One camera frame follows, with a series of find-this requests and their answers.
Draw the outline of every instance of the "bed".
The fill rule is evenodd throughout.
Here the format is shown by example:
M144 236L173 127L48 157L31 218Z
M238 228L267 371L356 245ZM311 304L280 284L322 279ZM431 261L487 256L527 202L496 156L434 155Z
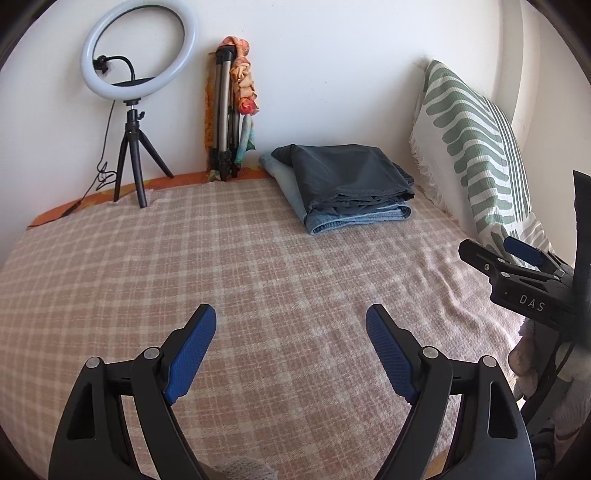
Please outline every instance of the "bed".
M408 413L367 338L382 303L451 358L506 356L521 319L462 263L459 227L420 192L402 222L310 236L273 179L148 190L28 231L0 274L0 424L47 476L85 360L134 358L200 303L218 327L175 415L197 458L267 463L279 478L372 479ZM132 402L142 471L156 476ZM457 402L444 422L448 445Z

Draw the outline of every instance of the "pillow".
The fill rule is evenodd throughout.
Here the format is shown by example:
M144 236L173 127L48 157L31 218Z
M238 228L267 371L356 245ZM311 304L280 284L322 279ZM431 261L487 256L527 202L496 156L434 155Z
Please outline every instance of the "pillow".
M521 153L505 114L443 63L427 68L411 148L429 199L485 247L503 249L507 236L551 248L531 211Z

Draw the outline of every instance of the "folded clothes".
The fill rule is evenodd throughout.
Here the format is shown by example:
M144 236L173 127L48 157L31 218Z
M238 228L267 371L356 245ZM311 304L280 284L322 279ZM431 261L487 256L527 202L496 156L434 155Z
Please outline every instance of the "folded clothes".
M279 162L269 154L262 155L259 159L259 163L270 173L270 175L273 176L273 178L275 178L283 195L310 235L335 230L345 225L365 225L386 220L404 220L411 214L411 208L403 200L388 205L382 205L370 212L353 215L334 215L315 210L307 213L298 188L294 169ZM409 178L409 183L414 182L413 178L404 170L400 169L400 171L404 177Z
M272 156L293 168L307 213L358 215L414 197L412 177L376 147L292 144Z

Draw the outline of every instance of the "blue gripper pad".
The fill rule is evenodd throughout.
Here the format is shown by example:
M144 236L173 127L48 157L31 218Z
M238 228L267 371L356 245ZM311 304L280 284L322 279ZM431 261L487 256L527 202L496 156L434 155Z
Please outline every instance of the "blue gripper pad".
M524 262L527 262L534 267L541 267L544 262L540 250L522 242L521 240L517 240L512 236L505 238L503 248L505 249L505 252L515 255L517 258L522 259Z
M208 306L170 365L164 396L171 405L189 391L215 332L216 311Z
M365 316L365 326L392 388L408 403L414 405L418 398L418 392L413 385L412 365L388 330L375 306L368 309Z

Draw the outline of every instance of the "ring light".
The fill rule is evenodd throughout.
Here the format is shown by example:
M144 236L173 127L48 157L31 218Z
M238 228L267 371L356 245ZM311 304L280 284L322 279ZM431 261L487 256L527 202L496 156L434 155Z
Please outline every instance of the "ring light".
M184 32L183 46L178 52L176 59L170 66L155 78L133 86L110 85L102 80L93 67L96 43L101 35L115 20L123 15L139 8L156 7L168 10L173 13L181 22ZM185 66L193 53L197 40L197 21L193 12L179 0L127 0L109 11L92 28L80 56L80 68L82 78L89 89L97 95L109 100L130 100L142 98L160 90L169 84Z

